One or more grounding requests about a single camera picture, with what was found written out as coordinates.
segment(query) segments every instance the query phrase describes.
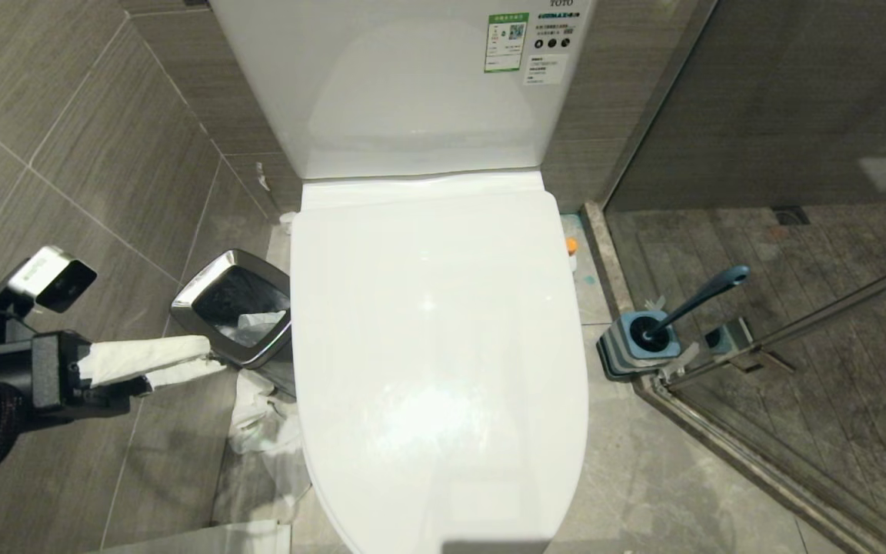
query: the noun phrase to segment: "toilet brush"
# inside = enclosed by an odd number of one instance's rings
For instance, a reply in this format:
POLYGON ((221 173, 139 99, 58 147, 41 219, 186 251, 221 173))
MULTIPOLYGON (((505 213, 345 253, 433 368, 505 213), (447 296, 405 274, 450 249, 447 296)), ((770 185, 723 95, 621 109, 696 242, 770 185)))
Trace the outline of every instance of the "toilet brush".
POLYGON ((682 351, 672 323, 699 308, 708 299, 748 280, 750 268, 738 265, 721 271, 696 294, 671 313, 662 311, 622 313, 597 342, 605 374, 612 381, 630 381, 653 372, 682 351))

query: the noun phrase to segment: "toilet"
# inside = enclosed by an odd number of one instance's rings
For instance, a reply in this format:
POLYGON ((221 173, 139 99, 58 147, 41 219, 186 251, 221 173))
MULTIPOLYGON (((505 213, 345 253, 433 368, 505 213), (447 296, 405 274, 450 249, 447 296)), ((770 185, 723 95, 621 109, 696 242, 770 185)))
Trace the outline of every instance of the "toilet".
POLYGON ((538 167, 589 0, 214 0, 303 179, 292 351, 317 498, 357 554, 539 553, 587 441, 538 167))

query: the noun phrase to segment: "toilet brush handle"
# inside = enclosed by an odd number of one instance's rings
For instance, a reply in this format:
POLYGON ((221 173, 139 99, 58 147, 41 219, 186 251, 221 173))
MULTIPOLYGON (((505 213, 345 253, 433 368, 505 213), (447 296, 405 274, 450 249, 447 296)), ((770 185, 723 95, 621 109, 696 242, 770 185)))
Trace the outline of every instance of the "toilet brush handle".
POLYGON ((645 331, 645 335, 652 336, 658 331, 665 329, 665 327, 668 327, 675 322, 676 319, 682 318, 686 313, 692 312, 693 309, 696 309, 697 306, 702 305, 703 302, 706 302, 708 299, 713 298, 715 295, 724 294, 726 291, 731 290, 748 280, 748 275, 750 275, 750 268, 746 265, 736 265, 714 275, 713 279, 707 281, 706 284, 696 291, 696 294, 693 295, 692 298, 687 299, 682 305, 674 309, 672 313, 669 313, 667 318, 655 323, 651 329, 645 331))

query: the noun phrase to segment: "toilet seat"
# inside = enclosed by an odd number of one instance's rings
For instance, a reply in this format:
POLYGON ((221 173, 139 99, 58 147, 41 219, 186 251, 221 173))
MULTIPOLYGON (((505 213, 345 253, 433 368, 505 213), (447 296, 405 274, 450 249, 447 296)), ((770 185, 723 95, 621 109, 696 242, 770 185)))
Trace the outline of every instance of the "toilet seat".
POLYGON ((587 439, 551 194, 305 209, 291 269, 307 466, 351 550, 541 552, 587 439))

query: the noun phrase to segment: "sticker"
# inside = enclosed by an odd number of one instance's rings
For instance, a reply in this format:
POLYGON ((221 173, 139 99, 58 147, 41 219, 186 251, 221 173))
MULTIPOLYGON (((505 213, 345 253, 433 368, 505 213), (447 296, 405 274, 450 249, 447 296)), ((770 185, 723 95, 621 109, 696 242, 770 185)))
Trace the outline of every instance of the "sticker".
POLYGON ((526 85, 558 85, 566 74, 569 54, 546 54, 528 56, 525 68, 526 85))
POLYGON ((485 73, 521 69, 521 53, 525 50, 527 27, 528 13, 490 15, 485 73))

